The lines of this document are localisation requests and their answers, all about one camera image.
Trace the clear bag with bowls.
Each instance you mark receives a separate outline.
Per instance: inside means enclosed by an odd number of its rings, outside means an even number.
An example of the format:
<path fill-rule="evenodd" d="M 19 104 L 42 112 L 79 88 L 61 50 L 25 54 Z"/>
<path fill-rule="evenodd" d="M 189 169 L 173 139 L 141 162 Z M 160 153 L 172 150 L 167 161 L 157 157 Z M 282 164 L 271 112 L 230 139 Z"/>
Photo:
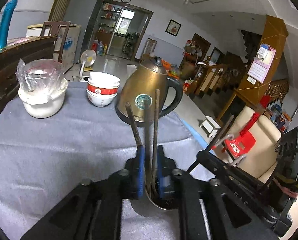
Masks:
<path fill-rule="evenodd" d="M 16 76 L 20 87 L 26 92 L 47 89 L 51 93 L 60 88 L 64 67 L 53 59 L 40 59 L 25 63 L 18 61 Z"/>

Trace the small white stool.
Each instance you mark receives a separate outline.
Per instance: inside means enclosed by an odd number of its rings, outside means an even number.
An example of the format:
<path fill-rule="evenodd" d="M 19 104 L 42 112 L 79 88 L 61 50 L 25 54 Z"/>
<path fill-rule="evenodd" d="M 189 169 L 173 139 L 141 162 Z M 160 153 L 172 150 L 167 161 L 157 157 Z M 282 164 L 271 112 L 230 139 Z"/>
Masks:
<path fill-rule="evenodd" d="M 221 129 L 219 124 L 211 117 L 211 116 L 206 116 L 205 120 L 199 125 L 200 128 L 202 128 L 208 138 L 214 138 L 217 132 Z"/>

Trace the blue thermos bottle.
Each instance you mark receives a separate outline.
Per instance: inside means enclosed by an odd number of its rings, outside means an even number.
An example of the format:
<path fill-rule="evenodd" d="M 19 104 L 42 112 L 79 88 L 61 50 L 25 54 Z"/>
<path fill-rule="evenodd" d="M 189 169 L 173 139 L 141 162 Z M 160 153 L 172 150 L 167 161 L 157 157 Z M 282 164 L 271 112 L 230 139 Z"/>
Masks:
<path fill-rule="evenodd" d="M 18 0 L 12 0 L 8 2 L 2 14 L 2 19 L 0 22 L 0 50 L 7 46 L 8 32 L 10 27 L 11 18 L 14 9 L 17 6 Z"/>

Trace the red white stacked bowls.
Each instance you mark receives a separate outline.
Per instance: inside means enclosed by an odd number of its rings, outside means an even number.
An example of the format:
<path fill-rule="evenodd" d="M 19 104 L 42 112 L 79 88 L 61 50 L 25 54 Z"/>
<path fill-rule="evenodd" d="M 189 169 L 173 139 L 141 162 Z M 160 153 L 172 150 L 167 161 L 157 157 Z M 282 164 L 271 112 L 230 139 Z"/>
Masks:
<path fill-rule="evenodd" d="M 87 79 L 87 97 L 96 107 L 109 105 L 118 94 L 120 79 L 104 72 L 91 72 Z"/>

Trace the wooden chair by door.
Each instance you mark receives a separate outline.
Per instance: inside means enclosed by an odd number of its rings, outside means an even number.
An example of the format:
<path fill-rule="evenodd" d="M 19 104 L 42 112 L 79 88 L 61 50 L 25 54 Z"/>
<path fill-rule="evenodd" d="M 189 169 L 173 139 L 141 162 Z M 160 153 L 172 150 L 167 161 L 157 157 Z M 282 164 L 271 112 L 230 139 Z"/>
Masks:
<path fill-rule="evenodd" d="M 147 39 L 144 49 L 142 51 L 142 55 L 139 59 L 140 63 L 142 63 L 142 61 L 146 61 L 146 60 L 150 59 L 151 57 L 154 57 L 154 50 L 156 48 L 156 45 L 157 45 L 156 40 L 153 40 L 151 38 Z"/>

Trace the grey metal utensil cup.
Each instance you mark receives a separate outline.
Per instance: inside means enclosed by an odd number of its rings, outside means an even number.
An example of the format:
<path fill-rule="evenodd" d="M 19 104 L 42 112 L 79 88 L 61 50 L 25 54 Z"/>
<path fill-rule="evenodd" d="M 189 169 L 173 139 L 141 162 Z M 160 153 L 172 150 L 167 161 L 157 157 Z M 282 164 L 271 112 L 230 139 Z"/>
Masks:
<path fill-rule="evenodd" d="M 159 195 L 159 182 L 155 180 L 151 185 L 151 189 L 148 193 L 149 200 L 158 208 L 162 210 L 175 210 L 178 208 L 178 203 L 174 199 L 163 199 Z"/>

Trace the red plastic child chair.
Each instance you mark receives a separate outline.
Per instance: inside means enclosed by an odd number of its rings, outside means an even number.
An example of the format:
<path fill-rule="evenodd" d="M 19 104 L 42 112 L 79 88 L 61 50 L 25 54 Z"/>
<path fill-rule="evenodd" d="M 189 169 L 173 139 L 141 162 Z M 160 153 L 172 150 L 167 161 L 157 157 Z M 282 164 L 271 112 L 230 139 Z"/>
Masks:
<path fill-rule="evenodd" d="M 224 145 L 222 152 L 227 152 L 231 157 L 231 165 L 238 165 L 244 158 L 246 154 L 253 148 L 256 143 L 256 139 L 249 132 L 252 126 L 259 119 L 260 114 L 258 112 L 253 113 L 252 117 L 244 128 L 238 133 L 238 136 L 234 137 L 234 134 L 227 134 L 218 140 L 212 150 L 214 150 L 219 145 Z"/>

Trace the blue table cover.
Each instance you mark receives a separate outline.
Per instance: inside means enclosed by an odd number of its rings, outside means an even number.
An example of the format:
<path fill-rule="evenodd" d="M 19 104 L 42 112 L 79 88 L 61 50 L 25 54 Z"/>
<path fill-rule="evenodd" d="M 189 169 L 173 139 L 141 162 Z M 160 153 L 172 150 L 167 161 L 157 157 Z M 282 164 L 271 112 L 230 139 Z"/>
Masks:
<path fill-rule="evenodd" d="M 203 139 L 203 137 L 185 120 L 181 120 L 184 126 L 189 130 L 195 140 L 201 145 L 202 149 L 205 149 L 208 146 L 208 143 Z"/>

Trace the dark carved wooden sideboard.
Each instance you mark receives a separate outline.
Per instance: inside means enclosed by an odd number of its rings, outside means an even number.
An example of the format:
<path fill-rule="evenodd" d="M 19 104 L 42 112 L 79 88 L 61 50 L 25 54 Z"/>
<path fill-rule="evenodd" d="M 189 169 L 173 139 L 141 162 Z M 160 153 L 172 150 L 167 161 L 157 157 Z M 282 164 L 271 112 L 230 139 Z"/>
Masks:
<path fill-rule="evenodd" d="M 0 51 L 0 113 L 19 89 L 16 77 L 18 61 L 31 62 L 53 57 L 56 37 L 36 37 Z"/>

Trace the framed wall picture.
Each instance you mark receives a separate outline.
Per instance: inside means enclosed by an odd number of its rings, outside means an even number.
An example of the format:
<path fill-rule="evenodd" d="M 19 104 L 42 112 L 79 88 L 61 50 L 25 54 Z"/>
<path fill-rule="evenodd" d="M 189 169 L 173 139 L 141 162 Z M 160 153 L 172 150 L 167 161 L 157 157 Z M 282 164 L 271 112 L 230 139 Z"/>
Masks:
<path fill-rule="evenodd" d="M 177 36 L 181 26 L 182 25 L 180 23 L 170 19 L 165 32 L 170 35 Z"/>

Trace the white chest freezer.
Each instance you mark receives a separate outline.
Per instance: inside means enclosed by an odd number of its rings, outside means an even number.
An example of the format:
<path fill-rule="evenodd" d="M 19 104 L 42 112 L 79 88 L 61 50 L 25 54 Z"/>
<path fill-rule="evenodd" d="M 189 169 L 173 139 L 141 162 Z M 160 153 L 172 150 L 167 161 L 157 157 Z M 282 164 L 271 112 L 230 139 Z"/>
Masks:
<path fill-rule="evenodd" d="M 42 27 L 43 27 L 42 23 L 28 25 L 26 37 L 40 36 Z M 45 29 L 44 36 L 47 36 L 49 34 L 49 29 L 50 29 L 50 26 L 47 26 Z M 66 26 L 62 25 L 58 33 L 58 39 L 55 42 L 55 50 L 57 51 L 61 49 L 62 37 L 64 35 L 65 30 L 66 30 Z M 64 67 L 64 73 L 67 72 L 74 65 L 75 52 L 76 52 L 78 37 L 80 35 L 80 30 L 81 30 L 81 25 L 71 23 L 66 36 L 66 40 L 64 42 L 62 59 L 61 59 Z M 59 57 L 58 53 L 53 54 L 54 60 L 58 60 L 58 57 Z"/>

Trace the gold electric kettle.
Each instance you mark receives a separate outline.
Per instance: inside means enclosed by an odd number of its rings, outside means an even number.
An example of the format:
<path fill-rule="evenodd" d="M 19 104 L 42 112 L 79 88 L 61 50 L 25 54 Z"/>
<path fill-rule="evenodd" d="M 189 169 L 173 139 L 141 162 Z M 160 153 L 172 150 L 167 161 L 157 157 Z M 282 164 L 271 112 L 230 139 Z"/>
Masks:
<path fill-rule="evenodd" d="M 118 117 L 129 124 L 125 103 L 129 103 L 138 127 L 145 126 L 145 120 L 154 122 L 156 90 L 159 90 L 159 117 L 171 113 L 183 97 L 179 81 L 167 75 L 162 59 L 149 57 L 139 63 L 126 80 L 118 95 L 115 110 Z"/>

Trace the small white desk fan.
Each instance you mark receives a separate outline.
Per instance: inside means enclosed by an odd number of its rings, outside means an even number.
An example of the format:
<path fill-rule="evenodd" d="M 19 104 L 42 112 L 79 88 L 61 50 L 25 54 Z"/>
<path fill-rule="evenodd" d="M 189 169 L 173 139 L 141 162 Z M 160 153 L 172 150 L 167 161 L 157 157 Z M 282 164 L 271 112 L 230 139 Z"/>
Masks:
<path fill-rule="evenodd" d="M 87 82 L 89 76 L 83 76 L 86 67 L 91 67 L 96 60 L 96 52 L 92 49 L 85 50 L 80 57 L 81 68 L 79 71 L 79 81 Z"/>

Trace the grey refrigerator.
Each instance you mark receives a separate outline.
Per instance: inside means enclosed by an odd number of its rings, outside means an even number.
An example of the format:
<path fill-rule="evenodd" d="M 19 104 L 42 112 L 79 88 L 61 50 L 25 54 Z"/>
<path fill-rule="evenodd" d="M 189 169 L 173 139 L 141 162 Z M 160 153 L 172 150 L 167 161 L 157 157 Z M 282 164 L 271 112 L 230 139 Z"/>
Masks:
<path fill-rule="evenodd" d="M 64 21 L 81 26 L 77 40 L 74 63 L 80 61 L 81 54 L 88 50 L 94 36 L 95 24 L 104 0 L 69 0 Z"/>

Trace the wall calendar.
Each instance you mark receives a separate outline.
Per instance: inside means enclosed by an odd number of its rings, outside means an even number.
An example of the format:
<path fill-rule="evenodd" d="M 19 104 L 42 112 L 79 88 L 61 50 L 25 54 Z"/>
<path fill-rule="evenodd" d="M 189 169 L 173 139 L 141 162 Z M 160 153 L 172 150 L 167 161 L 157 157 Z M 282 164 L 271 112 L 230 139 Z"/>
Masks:
<path fill-rule="evenodd" d="M 247 75 L 259 83 L 263 83 L 269 72 L 275 53 L 276 50 L 268 44 L 261 44 Z"/>

